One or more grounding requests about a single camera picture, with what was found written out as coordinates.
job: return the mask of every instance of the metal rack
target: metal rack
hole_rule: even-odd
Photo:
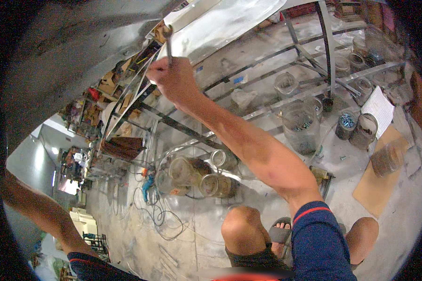
[[[297,59],[296,61],[290,62],[290,63],[286,63],[270,72],[265,73],[264,75],[261,75],[257,78],[254,78],[250,81],[248,81],[247,83],[244,84],[244,87],[251,85],[255,82],[258,82],[264,78],[267,78],[271,75],[274,75],[282,70],[285,70],[293,65],[300,65],[302,67],[306,67],[309,68],[311,70],[316,71],[321,77],[320,78],[314,78],[314,79],[310,79],[312,82],[312,80],[320,80],[320,81],[326,81],[327,83],[325,85],[321,85],[318,87],[315,87],[312,90],[309,91],[305,91],[305,92],[301,92],[298,93],[297,95],[291,97],[291,98],[287,98],[287,99],[283,99],[280,102],[277,102],[275,104],[268,104],[266,105],[264,108],[259,109],[257,111],[254,111],[248,115],[245,115],[243,117],[243,119],[247,120],[247,121],[253,121],[259,117],[261,117],[264,114],[267,113],[271,113],[273,112],[273,110],[275,110],[276,108],[279,108],[287,103],[290,103],[294,100],[300,99],[300,98],[304,98],[306,96],[316,96],[319,94],[324,94],[326,97],[330,97],[332,98],[334,96],[334,92],[335,89],[337,87],[344,87],[345,89],[347,89],[349,91],[349,93],[352,96],[359,96],[360,93],[355,90],[353,87],[349,86],[349,82],[351,82],[352,80],[360,77],[360,76],[366,76],[366,75],[372,75],[376,72],[379,71],[384,71],[386,69],[392,68],[392,67],[400,67],[403,66],[403,63],[386,63],[386,64],[382,64],[376,67],[372,67],[370,69],[367,70],[363,70],[363,71],[359,71],[357,73],[354,73],[352,75],[349,75],[347,77],[344,78],[336,78],[336,67],[335,67],[335,55],[334,55],[334,51],[340,48],[345,48],[344,46],[339,46],[336,47],[334,46],[334,39],[333,36],[334,35],[338,35],[338,34],[342,34],[342,33],[346,33],[346,32],[350,32],[350,31],[357,31],[357,30],[363,30],[366,28],[366,25],[360,25],[360,26],[356,26],[356,27],[351,27],[351,28],[347,28],[344,30],[340,30],[340,31],[334,31],[332,32],[332,28],[331,28],[331,21],[329,18],[329,14],[328,14],[328,10],[327,10],[327,6],[325,1],[320,0],[320,1],[311,1],[311,0],[288,0],[287,3],[285,4],[285,6],[283,6],[280,10],[284,10],[287,8],[292,8],[294,6],[298,6],[301,4],[306,4],[306,3],[315,3],[315,8],[316,8],[316,12],[318,14],[319,17],[319,21],[320,21],[320,25],[322,28],[322,35],[318,35],[312,38],[307,38],[307,39],[303,39],[303,40],[298,40],[294,27],[291,23],[291,19],[286,17],[286,24],[289,30],[289,33],[293,39],[293,43],[292,44],[288,44],[287,46],[285,46],[285,48],[283,48],[280,51],[277,51],[275,53],[272,53],[268,56],[265,56],[261,59],[256,60],[255,62],[253,62],[252,64],[246,65],[228,75],[226,75],[225,77],[217,80],[216,82],[208,85],[207,87],[204,88],[203,90],[203,94],[207,95],[207,91],[212,89],[213,87],[219,85],[222,82],[229,82],[230,78],[232,76],[235,76],[238,73],[241,73],[244,70],[247,70],[251,67],[254,67],[268,59],[271,59],[275,56],[278,56],[282,53],[285,53],[289,50],[295,49],[298,55],[302,55],[304,57],[304,59]],[[368,23],[368,17],[367,17],[367,11],[365,10],[365,22],[366,24]],[[320,40],[323,39],[324,40],[324,44],[325,44],[325,54],[326,54],[326,60],[327,60],[327,65],[326,66],[322,66],[320,65],[316,60],[315,60],[315,56],[310,55],[308,52],[305,51],[305,49],[303,48],[304,44],[310,43],[310,42],[314,42],[316,40]],[[142,112],[145,112],[146,114],[148,114],[149,116],[151,116],[155,122],[154,125],[151,128],[141,128],[143,130],[145,130],[146,133],[146,139],[144,142],[144,145],[147,148],[147,151],[150,151],[152,149],[153,146],[153,140],[154,140],[154,135],[156,132],[156,128],[158,126],[158,122],[162,122],[165,123],[166,125],[185,133],[186,135],[190,136],[192,138],[192,140],[188,141],[188,144],[197,144],[197,143],[203,143],[206,144],[207,146],[214,148],[214,149],[222,149],[225,146],[221,145],[219,143],[213,142],[210,140],[210,138],[214,137],[214,133],[213,132],[208,132],[206,134],[200,134],[194,130],[192,130],[191,128],[181,124],[180,122],[172,119],[170,116],[176,111],[176,109],[172,109],[169,113],[167,114],[163,114],[162,112],[160,112],[159,110],[152,108],[151,106],[147,105],[144,103],[144,99],[150,94],[152,93],[152,91],[155,90],[156,86],[152,85],[148,79],[145,77],[145,74],[147,72],[147,68],[150,65],[150,63],[156,59],[158,53],[155,53],[155,55],[152,56],[151,59],[147,60],[147,62],[144,64],[144,66],[138,71],[138,73],[135,75],[136,77],[139,77],[140,80],[138,81],[138,86],[137,86],[137,94],[135,95],[135,97],[133,98],[133,100],[130,102],[128,108],[125,110],[125,112],[122,115],[118,115],[113,113],[114,116],[117,116],[119,119],[118,121],[115,123],[114,126],[112,126],[112,128],[108,128],[109,127],[109,122],[110,119],[108,120],[108,124],[106,125],[106,130],[105,132],[107,132],[105,134],[104,137],[106,137],[106,141],[109,141],[109,139],[111,138],[111,135],[114,134],[117,129],[123,124],[124,121],[127,121],[133,125],[136,125],[134,123],[132,123],[131,121],[128,121],[128,116],[131,113],[132,110],[134,109],[139,109]],[[304,64],[304,62],[308,61],[311,65],[307,65]],[[130,85],[128,85],[121,97],[118,100],[119,102],[122,102],[125,95],[127,93],[129,93],[129,88],[131,88],[130,86],[135,83],[135,78],[133,79],[133,81],[130,83]],[[231,92],[234,89],[231,89],[225,93],[223,93],[222,95],[220,95],[217,98],[214,98],[213,101],[214,102],[218,102],[219,100],[222,100],[223,98],[226,98],[228,96],[230,96]],[[154,155],[153,153],[151,153],[152,155],[150,157],[148,157],[148,154],[144,155],[144,161],[150,162],[152,160],[154,160]]]

